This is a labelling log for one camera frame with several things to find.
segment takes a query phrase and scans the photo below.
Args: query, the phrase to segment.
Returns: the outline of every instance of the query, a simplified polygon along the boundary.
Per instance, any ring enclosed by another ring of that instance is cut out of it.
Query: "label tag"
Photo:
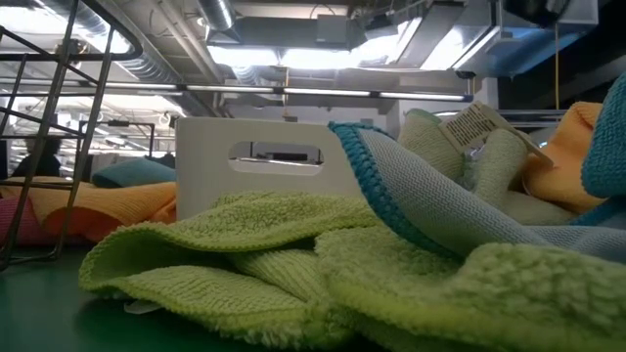
[[[134,315],[142,315],[142,314],[151,313],[161,308],[162,307],[159,306],[158,304],[151,302],[151,301],[143,300],[143,299],[138,299],[132,303],[124,304],[124,312],[134,314]]]
[[[553,166],[553,161],[541,152],[539,147],[523,133],[514,129],[508,121],[500,116],[495,110],[481,102],[474,102],[468,108],[461,110],[453,118],[439,124],[439,129],[459,153],[465,153],[469,149],[479,148],[487,140],[489,134],[504,128],[521,138],[531,153],[539,156],[541,160]]]

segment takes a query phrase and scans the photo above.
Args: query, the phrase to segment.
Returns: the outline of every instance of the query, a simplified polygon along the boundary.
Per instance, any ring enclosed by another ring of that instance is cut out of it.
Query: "person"
[[[34,148],[34,146],[28,148],[28,156],[25,157],[15,171],[13,171],[12,177],[26,176],[32,160],[32,148]],[[59,152],[60,148],[61,140],[54,139],[45,142],[43,153],[39,158],[39,164],[35,171],[35,176],[61,176],[61,163],[55,157],[55,154]]]

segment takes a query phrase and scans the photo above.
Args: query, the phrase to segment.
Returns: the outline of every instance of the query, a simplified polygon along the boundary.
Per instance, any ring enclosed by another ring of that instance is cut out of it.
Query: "green table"
[[[267,350],[222,339],[164,310],[131,315],[118,301],[95,299],[78,288],[85,253],[67,250],[55,263],[23,264],[0,273],[0,351]],[[378,349],[362,339],[345,346],[363,348]]]

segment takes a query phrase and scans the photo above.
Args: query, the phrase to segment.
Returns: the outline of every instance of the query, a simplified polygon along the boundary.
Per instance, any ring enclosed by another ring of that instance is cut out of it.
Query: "wire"
[[[559,91],[559,24],[555,23],[555,108],[560,110],[560,91]]]
[[[320,6],[324,6],[325,8],[329,9],[329,11],[333,13],[333,15],[336,15],[335,10],[333,10],[332,7],[326,4],[315,4],[315,6],[313,6],[313,9],[311,9],[311,13],[309,14],[309,19],[313,19],[313,13],[315,12],[315,9],[317,9]]]

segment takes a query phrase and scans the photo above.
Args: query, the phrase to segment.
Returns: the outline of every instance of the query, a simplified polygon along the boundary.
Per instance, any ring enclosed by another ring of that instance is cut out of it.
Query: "yellow towel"
[[[22,177],[9,179],[23,181]],[[35,182],[64,182],[56,177],[35,177]],[[21,187],[0,187],[3,198],[18,197]],[[28,193],[37,221],[53,235],[61,233],[69,191],[31,189]],[[171,223],[176,220],[176,184],[174,182],[99,189],[81,183],[71,213],[69,235],[81,235],[98,242],[120,225],[142,221]]]
[[[526,161],[523,180],[529,194],[579,214],[603,202],[585,192],[581,182],[583,160],[602,108],[597,103],[576,103],[569,108],[555,135],[541,149],[555,166],[546,165],[533,154]]]

